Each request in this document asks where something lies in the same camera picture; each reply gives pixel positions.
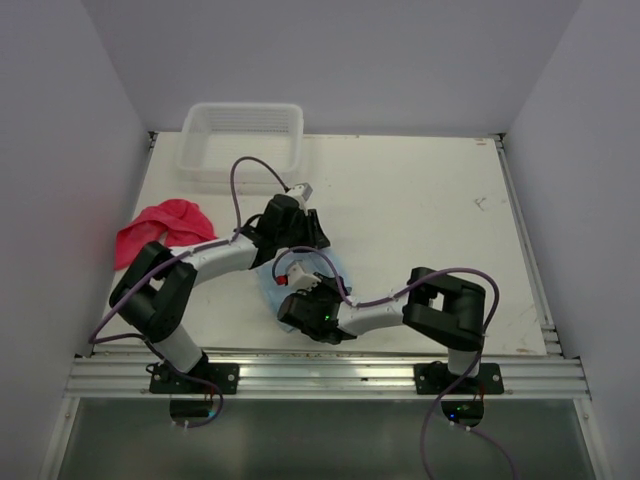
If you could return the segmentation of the light blue towel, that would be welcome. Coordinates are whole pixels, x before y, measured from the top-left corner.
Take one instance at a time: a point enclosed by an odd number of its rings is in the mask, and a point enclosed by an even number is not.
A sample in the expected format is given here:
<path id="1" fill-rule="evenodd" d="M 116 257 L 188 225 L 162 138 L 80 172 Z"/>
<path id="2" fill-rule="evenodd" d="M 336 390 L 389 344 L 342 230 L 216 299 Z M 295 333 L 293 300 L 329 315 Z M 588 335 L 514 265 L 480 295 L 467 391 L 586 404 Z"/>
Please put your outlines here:
<path id="1" fill-rule="evenodd" d="M 322 249 L 322 252 L 331 261 L 336 268 L 337 273 L 342 277 L 346 291 L 351 292 L 352 282 L 347 274 L 347 270 L 343 265 L 336 252 L 332 248 Z M 283 260 L 278 263 L 276 268 L 277 275 L 285 273 L 286 269 L 294 262 L 300 262 L 301 266 L 308 273 L 321 273 L 322 275 L 333 277 L 328 264 L 318 255 L 314 253 L 289 253 Z M 277 314 L 278 309 L 284 299 L 294 290 L 289 286 L 279 286 L 272 278 L 272 266 L 274 261 L 271 260 L 264 265 L 258 267 L 255 273 L 258 277 L 260 289 L 266 298 L 267 304 L 274 314 Z"/>

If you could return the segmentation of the red towel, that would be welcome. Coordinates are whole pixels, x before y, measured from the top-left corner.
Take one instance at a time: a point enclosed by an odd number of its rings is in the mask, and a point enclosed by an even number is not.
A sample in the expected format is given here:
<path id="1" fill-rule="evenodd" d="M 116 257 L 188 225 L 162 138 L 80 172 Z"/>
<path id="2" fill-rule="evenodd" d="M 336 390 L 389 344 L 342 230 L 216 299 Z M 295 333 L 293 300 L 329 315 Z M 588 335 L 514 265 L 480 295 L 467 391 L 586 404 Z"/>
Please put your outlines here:
<path id="1" fill-rule="evenodd" d="M 167 247 L 182 247 L 216 238 L 212 222 L 196 203 L 168 199 L 144 208 L 117 233 L 114 270 L 128 267 L 149 242 L 161 241 Z"/>

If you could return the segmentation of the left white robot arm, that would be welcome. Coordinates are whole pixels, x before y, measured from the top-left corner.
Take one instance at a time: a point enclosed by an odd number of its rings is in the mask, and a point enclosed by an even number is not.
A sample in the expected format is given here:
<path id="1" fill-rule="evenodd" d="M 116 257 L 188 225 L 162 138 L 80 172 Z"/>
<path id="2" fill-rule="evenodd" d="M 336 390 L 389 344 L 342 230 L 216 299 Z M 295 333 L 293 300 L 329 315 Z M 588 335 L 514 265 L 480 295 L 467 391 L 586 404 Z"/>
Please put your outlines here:
<path id="1" fill-rule="evenodd" d="M 172 379 L 185 392 L 208 379 L 204 352 L 181 325 L 194 287 L 222 275 L 256 269 L 292 247 L 330 246 L 317 211 L 290 195 L 277 194 L 265 210 L 240 225 L 231 237 L 186 249 L 147 243 L 109 298 L 120 315 L 156 354 L 171 364 Z"/>

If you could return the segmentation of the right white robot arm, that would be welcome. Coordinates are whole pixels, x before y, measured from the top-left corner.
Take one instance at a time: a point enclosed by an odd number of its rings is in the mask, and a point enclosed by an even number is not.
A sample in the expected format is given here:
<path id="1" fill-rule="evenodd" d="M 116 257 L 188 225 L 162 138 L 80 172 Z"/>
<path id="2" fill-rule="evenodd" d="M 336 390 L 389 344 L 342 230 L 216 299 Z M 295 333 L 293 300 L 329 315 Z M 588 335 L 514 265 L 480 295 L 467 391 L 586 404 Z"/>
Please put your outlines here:
<path id="1" fill-rule="evenodd" d="M 364 304 L 347 294 L 340 276 L 292 267 L 277 282 L 293 288 L 277 320 L 316 342 L 338 345 L 374 330 L 406 326 L 447 348 L 445 379 L 451 389 L 468 392 L 481 380 L 476 356 L 484 343 L 486 291 L 473 282 L 415 268 L 407 292 Z"/>

